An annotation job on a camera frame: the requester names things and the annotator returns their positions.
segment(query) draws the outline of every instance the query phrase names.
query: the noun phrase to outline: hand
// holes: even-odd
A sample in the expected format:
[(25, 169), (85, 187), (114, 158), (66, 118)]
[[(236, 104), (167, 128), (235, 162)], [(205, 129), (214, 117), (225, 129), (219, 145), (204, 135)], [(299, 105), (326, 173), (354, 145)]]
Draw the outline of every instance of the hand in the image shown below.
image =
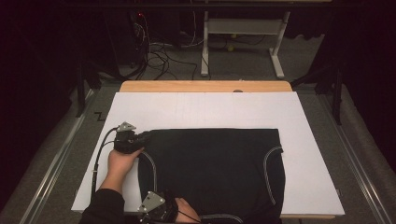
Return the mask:
[(200, 223), (201, 219), (198, 217), (198, 214), (195, 210), (184, 200), (183, 198), (175, 198), (175, 201), (178, 206), (178, 213), (176, 217), (176, 223)]
[(123, 154), (117, 150), (111, 150), (108, 154), (107, 175), (100, 189), (114, 189), (122, 194), (122, 185), (125, 176), (134, 165), (134, 159), (143, 151), (143, 148), (132, 154)]

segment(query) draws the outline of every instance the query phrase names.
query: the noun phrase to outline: black cloth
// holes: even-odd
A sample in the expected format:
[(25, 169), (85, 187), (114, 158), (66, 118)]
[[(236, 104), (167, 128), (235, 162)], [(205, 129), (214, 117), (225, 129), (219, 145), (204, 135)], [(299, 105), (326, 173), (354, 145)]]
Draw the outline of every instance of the black cloth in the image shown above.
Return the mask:
[(90, 205), (82, 213), (80, 224), (118, 224), (125, 223), (125, 201), (113, 189), (99, 189)]
[(285, 188), (281, 152), (277, 129), (151, 131), (138, 167), (142, 200), (150, 190), (169, 189), (203, 221), (277, 223)]

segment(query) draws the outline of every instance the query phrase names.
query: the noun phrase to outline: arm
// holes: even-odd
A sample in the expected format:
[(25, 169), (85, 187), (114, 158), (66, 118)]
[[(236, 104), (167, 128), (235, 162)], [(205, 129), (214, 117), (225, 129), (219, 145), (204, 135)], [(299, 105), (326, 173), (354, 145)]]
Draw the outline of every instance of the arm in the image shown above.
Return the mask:
[(79, 223), (124, 223), (122, 185), (134, 165), (134, 159), (143, 150), (122, 154), (116, 150), (108, 154), (108, 170), (105, 180), (85, 209)]

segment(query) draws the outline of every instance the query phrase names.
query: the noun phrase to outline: desk leg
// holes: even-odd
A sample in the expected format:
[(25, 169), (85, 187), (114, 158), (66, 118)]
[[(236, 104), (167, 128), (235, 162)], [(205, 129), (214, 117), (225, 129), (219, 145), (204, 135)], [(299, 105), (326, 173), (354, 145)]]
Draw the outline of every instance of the desk leg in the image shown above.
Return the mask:
[(204, 18), (204, 48), (202, 50), (202, 60), (201, 60), (201, 76), (207, 77), (209, 75), (209, 49), (207, 47), (207, 25), (208, 25), (208, 12), (205, 12)]
[(285, 12), (285, 15), (283, 16), (283, 22), (282, 25), (279, 28), (279, 33), (277, 34), (277, 41), (276, 41), (276, 46), (274, 49), (269, 49), (270, 55), (271, 55), (271, 60), (273, 62), (276, 76), (278, 78), (283, 79), (285, 75), (283, 74), (282, 67), (280, 66), (280, 61), (279, 58), (277, 57), (277, 53), (279, 52), (280, 44), (282, 43), (283, 35), (285, 34), (286, 26), (288, 25), (288, 20), (289, 20), (289, 15), (290, 12)]

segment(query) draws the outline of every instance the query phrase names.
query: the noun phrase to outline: sleeve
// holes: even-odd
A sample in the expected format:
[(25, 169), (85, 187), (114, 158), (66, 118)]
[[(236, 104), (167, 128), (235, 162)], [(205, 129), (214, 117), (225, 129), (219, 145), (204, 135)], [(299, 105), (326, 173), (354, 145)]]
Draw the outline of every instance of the sleeve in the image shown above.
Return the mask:
[(99, 189), (96, 191), (90, 205), (82, 213), (80, 224), (109, 224), (125, 223), (125, 201), (113, 189)]

